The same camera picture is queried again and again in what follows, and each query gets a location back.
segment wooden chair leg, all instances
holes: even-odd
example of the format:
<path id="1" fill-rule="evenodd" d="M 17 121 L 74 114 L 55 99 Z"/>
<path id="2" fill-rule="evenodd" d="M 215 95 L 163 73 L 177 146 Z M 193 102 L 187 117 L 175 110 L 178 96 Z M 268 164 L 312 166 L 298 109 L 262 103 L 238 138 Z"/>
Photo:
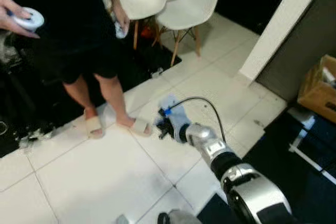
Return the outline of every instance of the wooden chair leg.
<path id="1" fill-rule="evenodd" d="M 159 42 L 160 43 L 160 46 L 162 48 L 162 42 L 161 42 L 161 34 L 165 31 L 165 27 L 163 26 L 161 28 L 161 30 L 156 33 L 156 36 L 155 36 L 155 39 L 154 39 L 154 42 L 152 44 L 152 47 L 154 47 L 154 45 L 156 44 L 156 42 Z"/>
<path id="2" fill-rule="evenodd" d="M 196 53 L 200 57 L 201 56 L 200 31 L 198 30 L 198 26 L 195 26 L 194 29 L 195 29 L 195 39 L 196 39 Z"/>
<path id="3" fill-rule="evenodd" d="M 133 48 L 136 50 L 136 46 L 138 44 L 138 29 L 139 29 L 139 21 L 135 21 L 135 28 L 134 28 L 134 42 L 133 42 Z"/>
<path id="4" fill-rule="evenodd" d="M 171 67 L 174 65 L 175 57 L 176 57 L 176 54 L 177 54 L 177 51 L 178 51 L 178 44 L 180 43 L 181 34 L 182 34 L 182 30 L 179 30 L 178 34 L 177 34 L 176 41 L 175 41 L 175 48 L 174 48 L 172 62 L 170 63 Z"/>

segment bare leg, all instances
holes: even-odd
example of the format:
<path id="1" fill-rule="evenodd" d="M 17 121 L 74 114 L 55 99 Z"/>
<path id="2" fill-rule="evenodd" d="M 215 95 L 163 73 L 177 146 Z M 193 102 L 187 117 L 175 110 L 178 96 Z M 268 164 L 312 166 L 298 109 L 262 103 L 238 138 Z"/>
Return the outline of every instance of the bare leg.
<path id="1" fill-rule="evenodd" d="M 90 119 L 97 114 L 96 108 L 90 100 L 88 85 L 83 76 L 80 76 L 74 83 L 63 86 L 67 93 L 78 102 L 85 109 L 85 118 Z M 102 129 L 94 131 L 94 133 L 101 134 Z"/>
<path id="2" fill-rule="evenodd" d="M 119 124 L 131 127 L 135 119 L 128 116 L 125 108 L 125 100 L 118 77 L 104 78 L 98 74 L 94 74 L 99 81 L 101 94 L 104 99 L 114 108 L 116 112 L 117 122 Z"/>

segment hand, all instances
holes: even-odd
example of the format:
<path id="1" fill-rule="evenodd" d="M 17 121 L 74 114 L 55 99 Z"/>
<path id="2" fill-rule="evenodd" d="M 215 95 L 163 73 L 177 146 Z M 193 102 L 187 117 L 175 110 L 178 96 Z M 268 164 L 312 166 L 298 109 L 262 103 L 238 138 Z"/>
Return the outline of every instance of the hand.
<path id="1" fill-rule="evenodd" d="M 113 12 L 122 30 L 126 33 L 130 26 L 130 19 L 128 18 L 124 9 L 122 8 L 120 4 L 116 4 L 113 8 Z"/>
<path id="2" fill-rule="evenodd" d="M 19 18 L 30 18 L 30 13 L 16 4 L 13 0 L 0 0 L 0 29 L 9 30 L 29 38 L 39 38 L 36 33 L 29 32 L 15 23 L 8 15 L 8 10 Z"/>

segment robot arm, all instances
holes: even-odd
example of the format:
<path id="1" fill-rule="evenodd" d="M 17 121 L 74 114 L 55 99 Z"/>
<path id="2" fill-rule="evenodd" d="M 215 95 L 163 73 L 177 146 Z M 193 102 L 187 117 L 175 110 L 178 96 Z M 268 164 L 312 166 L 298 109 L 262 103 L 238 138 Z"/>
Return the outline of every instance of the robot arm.
<path id="1" fill-rule="evenodd" d="M 156 121 L 160 138 L 169 133 L 177 142 L 189 143 L 201 153 L 220 181 L 228 204 L 244 223 L 297 223 L 287 199 L 273 182 L 237 157 L 211 127 L 191 123 L 183 107 L 176 104 L 174 96 L 160 103 Z"/>

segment person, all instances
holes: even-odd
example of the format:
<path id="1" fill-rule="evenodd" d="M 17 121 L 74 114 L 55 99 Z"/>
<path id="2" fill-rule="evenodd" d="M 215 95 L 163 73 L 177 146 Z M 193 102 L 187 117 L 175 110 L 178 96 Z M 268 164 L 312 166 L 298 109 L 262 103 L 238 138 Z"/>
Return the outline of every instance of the person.
<path id="1" fill-rule="evenodd" d="M 29 18 L 30 13 L 22 6 L 36 9 L 44 16 L 45 23 L 37 33 L 21 28 L 9 16 L 12 12 Z M 126 30 L 130 20 L 120 0 L 112 0 L 112 8 Z M 84 71 L 92 72 L 98 80 L 101 94 L 114 108 L 120 126 L 139 134 L 151 134 L 149 123 L 131 118 L 126 112 L 116 73 L 122 49 L 102 0 L 0 0 L 0 28 L 34 39 L 33 52 L 39 65 L 53 71 L 67 93 L 84 108 L 90 137 L 102 137 L 103 130 L 82 76 Z"/>

